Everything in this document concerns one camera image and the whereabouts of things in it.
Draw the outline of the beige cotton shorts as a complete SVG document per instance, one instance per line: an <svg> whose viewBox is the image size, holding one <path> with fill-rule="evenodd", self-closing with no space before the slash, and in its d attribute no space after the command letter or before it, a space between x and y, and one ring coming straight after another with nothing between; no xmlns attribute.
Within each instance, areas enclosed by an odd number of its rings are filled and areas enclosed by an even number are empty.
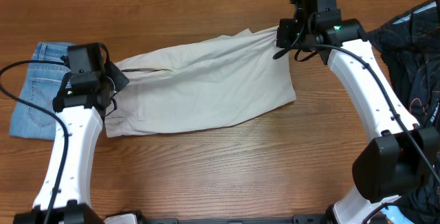
<svg viewBox="0 0 440 224"><path fill-rule="evenodd" d="M277 29L243 30L118 62L129 84L105 120L108 137L184 133L240 124L293 102Z"/></svg>

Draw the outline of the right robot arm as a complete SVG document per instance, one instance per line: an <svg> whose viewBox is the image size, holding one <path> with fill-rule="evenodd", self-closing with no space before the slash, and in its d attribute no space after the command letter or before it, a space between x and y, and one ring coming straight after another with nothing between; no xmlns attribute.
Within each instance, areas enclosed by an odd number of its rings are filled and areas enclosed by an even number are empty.
<svg viewBox="0 0 440 224"><path fill-rule="evenodd" d="M336 0L289 0L290 19L281 19L278 55L290 51L319 56L338 77L364 125L366 148L353 162L354 185L323 214L297 214L294 223L381 223L381 209L407 192L437 179L439 134L421 127L402 106L373 55L357 19L343 19Z"/></svg>

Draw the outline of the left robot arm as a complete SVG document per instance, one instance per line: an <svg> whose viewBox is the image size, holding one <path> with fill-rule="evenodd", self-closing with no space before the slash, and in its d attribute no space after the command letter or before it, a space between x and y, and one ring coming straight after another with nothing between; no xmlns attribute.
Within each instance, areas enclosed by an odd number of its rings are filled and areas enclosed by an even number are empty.
<svg viewBox="0 0 440 224"><path fill-rule="evenodd" d="M14 224L101 223L92 210L91 169L97 139L116 94L128 79L110 61L102 43L67 48L60 64L69 68L53 100L56 134L45 181L32 210Z"/></svg>

